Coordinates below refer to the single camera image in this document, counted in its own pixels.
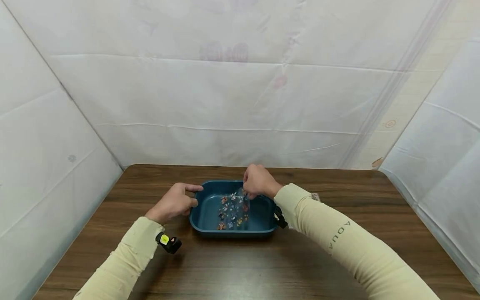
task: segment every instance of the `beige sleeve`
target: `beige sleeve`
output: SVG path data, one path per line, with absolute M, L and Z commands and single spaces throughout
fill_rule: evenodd
M 352 273 L 369 299 L 438 299 L 389 246 L 304 189 L 291 183 L 278 192 L 275 203 L 289 224 Z
M 73 297 L 75 300 L 127 300 L 138 277 L 157 248 L 155 237 L 164 228 L 140 217 L 123 236 L 116 250 Z

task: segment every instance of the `black clip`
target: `black clip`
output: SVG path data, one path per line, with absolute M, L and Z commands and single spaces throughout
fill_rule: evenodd
M 169 238 L 168 235 L 166 235 L 163 232 L 160 232 L 156 236 L 155 241 L 157 242 L 157 244 L 162 246 L 163 249 L 165 249 L 165 251 L 167 251 L 170 254 L 175 254 L 175 252 L 177 252 L 177 250 L 181 246 L 181 240 L 180 239 L 178 239 L 176 237 Z
M 278 206 L 275 207 L 275 212 L 273 216 L 275 217 L 276 224 L 279 225 L 282 229 L 287 227 L 288 223 L 285 221 L 285 218 L 283 217 L 283 213 L 280 207 Z

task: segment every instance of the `clear plastic bag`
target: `clear plastic bag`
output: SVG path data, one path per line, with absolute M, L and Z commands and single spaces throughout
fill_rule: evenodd
M 250 213 L 250 200 L 243 188 L 222 197 L 218 217 L 218 230 L 247 230 Z

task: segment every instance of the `blue tray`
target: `blue tray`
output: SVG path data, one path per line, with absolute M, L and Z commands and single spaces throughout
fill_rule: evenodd
M 217 230 L 220 217 L 218 209 L 223 196 L 234 193 L 243 186 L 241 180 L 212 180 L 202 184 L 204 190 L 195 194 L 198 206 L 190 213 L 190 224 L 200 235 L 211 238 L 262 238 L 276 229 L 275 203 L 265 196 L 250 202 L 247 230 Z

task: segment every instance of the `person's right hand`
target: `person's right hand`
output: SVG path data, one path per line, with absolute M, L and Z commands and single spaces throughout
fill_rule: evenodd
M 243 175 L 243 189 L 248 198 L 253 199 L 257 195 L 265 195 L 273 199 L 282 188 L 272 175 L 262 166 L 251 164 Z

